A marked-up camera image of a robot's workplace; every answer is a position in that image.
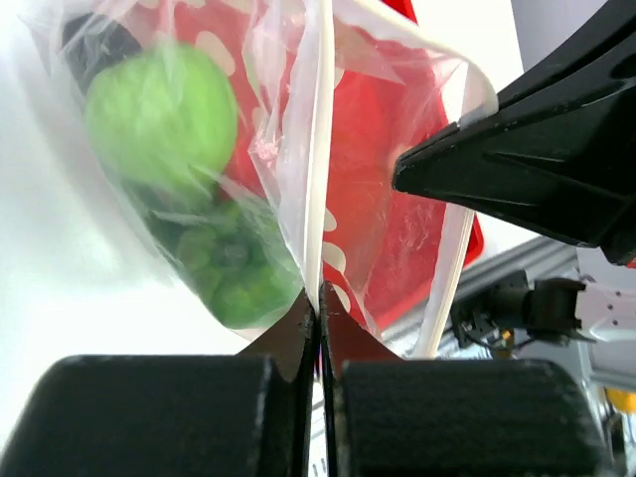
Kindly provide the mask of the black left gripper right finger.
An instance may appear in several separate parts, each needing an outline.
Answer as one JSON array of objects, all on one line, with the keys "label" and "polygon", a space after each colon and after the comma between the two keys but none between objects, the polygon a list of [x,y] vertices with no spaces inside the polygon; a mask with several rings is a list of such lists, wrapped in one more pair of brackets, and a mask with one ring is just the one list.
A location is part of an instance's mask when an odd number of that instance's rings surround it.
[{"label": "black left gripper right finger", "polygon": [[546,360],[405,360],[320,292],[332,476],[613,476],[579,385]]}]

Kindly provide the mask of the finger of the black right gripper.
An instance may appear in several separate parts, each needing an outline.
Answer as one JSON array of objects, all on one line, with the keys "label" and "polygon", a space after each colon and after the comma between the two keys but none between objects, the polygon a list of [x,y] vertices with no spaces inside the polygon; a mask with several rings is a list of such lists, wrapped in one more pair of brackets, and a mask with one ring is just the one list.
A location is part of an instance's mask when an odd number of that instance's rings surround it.
[{"label": "finger of the black right gripper", "polygon": [[635,258],[635,5],[608,1],[499,93],[403,153],[393,186]]}]

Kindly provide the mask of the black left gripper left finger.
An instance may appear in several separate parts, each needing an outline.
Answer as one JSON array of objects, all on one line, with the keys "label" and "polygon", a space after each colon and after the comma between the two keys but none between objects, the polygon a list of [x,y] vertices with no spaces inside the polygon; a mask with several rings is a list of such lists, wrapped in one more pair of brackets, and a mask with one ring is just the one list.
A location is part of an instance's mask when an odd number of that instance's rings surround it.
[{"label": "black left gripper left finger", "polygon": [[234,356],[81,355],[53,364],[5,476],[304,476],[314,311],[299,295]]}]

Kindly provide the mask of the green bell pepper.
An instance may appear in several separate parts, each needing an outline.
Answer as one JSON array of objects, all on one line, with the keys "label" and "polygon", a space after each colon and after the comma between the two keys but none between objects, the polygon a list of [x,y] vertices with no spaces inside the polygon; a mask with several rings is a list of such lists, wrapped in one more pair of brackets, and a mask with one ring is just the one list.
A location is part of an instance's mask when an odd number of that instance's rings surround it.
[{"label": "green bell pepper", "polygon": [[229,329],[270,327],[304,287],[277,217],[261,198],[218,202],[205,216],[156,213],[147,226],[182,279]]}]

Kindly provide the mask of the clear dotted zip bag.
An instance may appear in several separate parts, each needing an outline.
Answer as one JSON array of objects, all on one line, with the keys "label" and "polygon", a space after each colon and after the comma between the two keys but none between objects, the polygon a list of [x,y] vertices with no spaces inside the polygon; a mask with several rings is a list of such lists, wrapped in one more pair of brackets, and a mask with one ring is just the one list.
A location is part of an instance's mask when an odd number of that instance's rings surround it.
[{"label": "clear dotted zip bag", "polygon": [[[267,201],[302,275],[304,287],[299,295],[305,295],[313,307],[318,307],[320,287],[324,282],[330,282],[323,275],[321,238],[324,224],[320,209],[326,202],[325,177],[330,160],[332,117],[312,111],[310,99],[298,89],[291,93],[289,111],[292,114],[310,113],[310,128],[307,131],[292,128],[288,148],[280,154],[273,176],[263,182],[262,195],[246,191],[229,178],[226,169],[190,191],[167,190],[131,181],[110,168],[94,148],[84,120],[84,104],[95,76],[160,45],[188,45],[159,29],[153,9],[161,2],[25,3],[23,19],[42,58],[48,89],[64,118],[64,138],[73,145],[70,159],[97,170],[112,185],[128,221],[150,240],[152,248],[170,262],[181,279],[176,266],[150,232],[149,216],[158,213],[198,217],[207,215],[213,204],[226,200],[261,198]],[[332,92],[335,83],[330,67],[335,53],[333,5],[337,1],[299,2],[305,9],[302,39],[316,51],[315,60],[308,68],[314,77],[313,89],[316,93]],[[445,126],[457,121],[474,122],[495,113],[498,108],[496,92],[481,70],[465,56],[433,40],[411,23],[433,48],[447,51],[462,62],[442,89],[448,120]],[[427,300],[414,347],[419,358],[432,358],[437,353],[462,267],[448,274],[443,292],[419,301]]]}]

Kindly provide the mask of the green custard apple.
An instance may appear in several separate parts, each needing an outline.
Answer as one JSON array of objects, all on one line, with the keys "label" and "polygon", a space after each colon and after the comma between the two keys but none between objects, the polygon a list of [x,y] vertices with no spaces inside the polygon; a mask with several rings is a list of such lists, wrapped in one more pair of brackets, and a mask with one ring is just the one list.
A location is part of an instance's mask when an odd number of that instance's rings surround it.
[{"label": "green custard apple", "polygon": [[239,131],[235,92],[202,51],[160,45],[100,72],[84,120],[100,158],[120,176],[195,190],[221,174]]}]

